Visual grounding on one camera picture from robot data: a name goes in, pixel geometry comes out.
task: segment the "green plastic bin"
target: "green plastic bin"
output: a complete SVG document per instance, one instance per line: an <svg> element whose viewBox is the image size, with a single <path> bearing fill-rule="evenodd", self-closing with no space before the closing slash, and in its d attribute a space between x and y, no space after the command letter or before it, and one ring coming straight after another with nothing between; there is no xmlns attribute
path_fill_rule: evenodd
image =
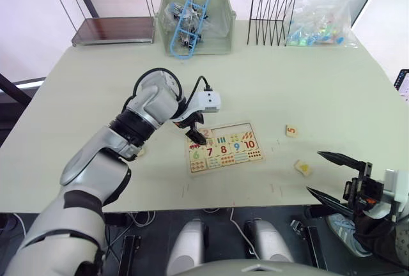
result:
<svg viewBox="0 0 409 276"><path fill-rule="evenodd" d="M186 0L161 0L160 8L157 14L158 27L162 41L165 47L166 54L171 56L169 44L171 43L174 31L167 31L164 28L164 10L169 3L177 2L185 4ZM198 4L205 0L194 0ZM208 9L208 20L212 26L223 27L226 34L215 36L214 34L206 34L202 31L202 41L198 42L194 54L228 54L231 52L233 44L233 31L235 26L236 12L231 8L229 0L210 0Z"/></svg>

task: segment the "number puzzle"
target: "number puzzle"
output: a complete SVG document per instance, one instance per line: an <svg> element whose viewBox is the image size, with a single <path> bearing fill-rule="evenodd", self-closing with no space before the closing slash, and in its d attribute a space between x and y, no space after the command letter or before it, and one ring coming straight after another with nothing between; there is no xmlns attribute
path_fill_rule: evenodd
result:
<svg viewBox="0 0 409 276"><path fill-rule="evenodd" d="M187 141L192 173L263 159L250 123L199 131L206 145Z"/></svg>

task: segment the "white table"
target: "white table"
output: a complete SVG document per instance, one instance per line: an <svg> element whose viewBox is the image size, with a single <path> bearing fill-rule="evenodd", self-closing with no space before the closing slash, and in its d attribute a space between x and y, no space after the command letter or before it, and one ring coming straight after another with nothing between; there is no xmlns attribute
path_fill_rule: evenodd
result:
<svg viewBox="0 0 409 276"><path fill-rule="evenodd" d="M72 155L121 110L146 70L173 71L189 94L205 75L222 96L222 110L206 127L251 122L265 159L193 178L186 130L167 122L130 163L132 179L104 211L272 206L317 203L308 185L338 198L352 169L317 151L345 153L386 168L409 170L409 111L387 76L362 46L246 45L247 22L238 21L232 54L179 61L154 44L70 47L37 92L0 149L0 211L40 212L56 196ZM286 124L299 136L286 137ZM302 159L313 174L293 165Z"/></svg>

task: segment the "wooden shelf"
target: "wooden shelf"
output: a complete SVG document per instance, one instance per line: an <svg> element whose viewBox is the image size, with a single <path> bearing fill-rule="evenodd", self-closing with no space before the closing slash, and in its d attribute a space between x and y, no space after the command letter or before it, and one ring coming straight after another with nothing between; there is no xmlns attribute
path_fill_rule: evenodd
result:
<svg viewBox="0 0 409 276"><path fill-rule="evenodd" d="M86 19L72 39L73 45L153 41L153 17Z"/></svg>

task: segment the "sneaker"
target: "sneaker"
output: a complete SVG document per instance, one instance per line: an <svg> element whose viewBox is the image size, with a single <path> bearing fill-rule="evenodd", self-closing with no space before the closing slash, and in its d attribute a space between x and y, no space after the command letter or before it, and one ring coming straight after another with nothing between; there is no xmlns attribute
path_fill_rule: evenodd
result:
<svg viewBox="0 0 409 276"><path fill-rule="evenodd" d="M348 250L357 257L369 257L371 252L365 250L353 237L355 224L341 214L333 214L327 217L328 226L344 242Z"/></svg>

